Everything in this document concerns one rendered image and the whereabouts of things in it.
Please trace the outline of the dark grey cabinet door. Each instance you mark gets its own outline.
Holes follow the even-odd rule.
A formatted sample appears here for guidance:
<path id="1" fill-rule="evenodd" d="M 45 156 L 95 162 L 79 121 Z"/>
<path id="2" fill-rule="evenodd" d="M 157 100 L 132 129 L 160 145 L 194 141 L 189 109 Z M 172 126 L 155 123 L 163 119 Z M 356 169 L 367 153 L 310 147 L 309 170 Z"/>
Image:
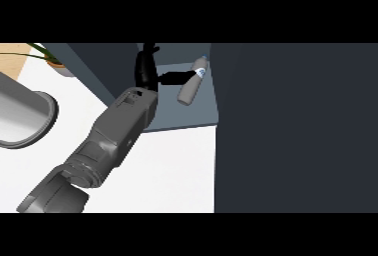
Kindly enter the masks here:
<path id="1" fill-rule="evenodd" d="M 378 44 L 217 43 L 220 212 L 378 212 Z"/>

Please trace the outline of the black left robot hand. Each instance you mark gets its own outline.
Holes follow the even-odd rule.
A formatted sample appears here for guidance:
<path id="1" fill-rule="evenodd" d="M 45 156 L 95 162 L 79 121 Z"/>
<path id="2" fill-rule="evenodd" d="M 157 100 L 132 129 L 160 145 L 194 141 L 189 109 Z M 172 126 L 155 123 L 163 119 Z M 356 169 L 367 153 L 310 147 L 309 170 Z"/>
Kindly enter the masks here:
<path id="1" fill-rule="evenodd" d="M 157 72 L 154 53 L 160 47 L 154 43 L 145 43 L 138 53 L 135 65 L 136 86 L 158 91 L 158 85 L 185 85 L 197 75 L 195 71 L 167 72 L 163 75 Z"/>

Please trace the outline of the potted green plant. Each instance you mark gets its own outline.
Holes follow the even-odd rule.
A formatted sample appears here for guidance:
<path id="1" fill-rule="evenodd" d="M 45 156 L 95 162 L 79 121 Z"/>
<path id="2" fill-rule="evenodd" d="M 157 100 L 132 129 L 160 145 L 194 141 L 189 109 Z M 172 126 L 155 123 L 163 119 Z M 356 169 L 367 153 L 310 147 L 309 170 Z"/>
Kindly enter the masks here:
<path id="1" fill-rule="evenodd" d="M 54 68 L 54 70 L 64 76 L 64 77 L 71 77 L 74 78 L 76 75 L 71 73 L 68 70 L 67 66 L 62 64 L 62 62 L 58 60 L 55 55 L 51 53 L 51 51 L 39 46 L 36 43 L 28 43 L 28 46 L 34 48 L 40 53 L 42 56 L 27 54 L 27 53 L 20 53 L 20 56 L 27 56 L 27 57 L 34 57 L 37 59 L 42 59 L 46 61 L 48 65 Z"/>

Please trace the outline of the grey open cabinet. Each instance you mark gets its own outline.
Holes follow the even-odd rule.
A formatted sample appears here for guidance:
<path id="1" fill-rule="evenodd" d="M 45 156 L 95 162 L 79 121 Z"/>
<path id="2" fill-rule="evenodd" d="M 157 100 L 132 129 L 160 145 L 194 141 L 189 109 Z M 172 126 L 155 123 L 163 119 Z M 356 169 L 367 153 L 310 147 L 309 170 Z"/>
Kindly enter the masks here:
<path id="1" fill-rule="evenodd" d="M 93 95 L 110 106 L 135 85 L 135 61 L 142 43 L 43 43 Z M 158 43 L 154 54 L 158 74 L 189 71 L 195 60 L 210 56 L 210 43 Z M 217 102 L 212 68 L 207 68 L 197 97 L 189 106 L 178 101 L 179 85 L 161 85 L 158 107 L 147 132 L 216 125 Z"/>

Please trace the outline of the clear plastic water bottle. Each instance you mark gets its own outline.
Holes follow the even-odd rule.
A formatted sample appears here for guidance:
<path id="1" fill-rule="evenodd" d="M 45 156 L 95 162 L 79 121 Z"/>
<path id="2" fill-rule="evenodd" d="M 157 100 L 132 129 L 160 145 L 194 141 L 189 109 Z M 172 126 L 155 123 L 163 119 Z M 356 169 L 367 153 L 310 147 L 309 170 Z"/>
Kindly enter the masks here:
<path id="1" fill-rule="evenodd" d="M 182 86 L 178 101 L 189 106 L 194 102 L 194 98 L 197 96 L 198 88 L 203 82 L 203 78 L 206 76 L 209 67 L 209 59 L 207 56 L 203 55 L 194 62 L 191 70 L 195 72 L 194 76 L 189 78 L 188 82 Z"/>

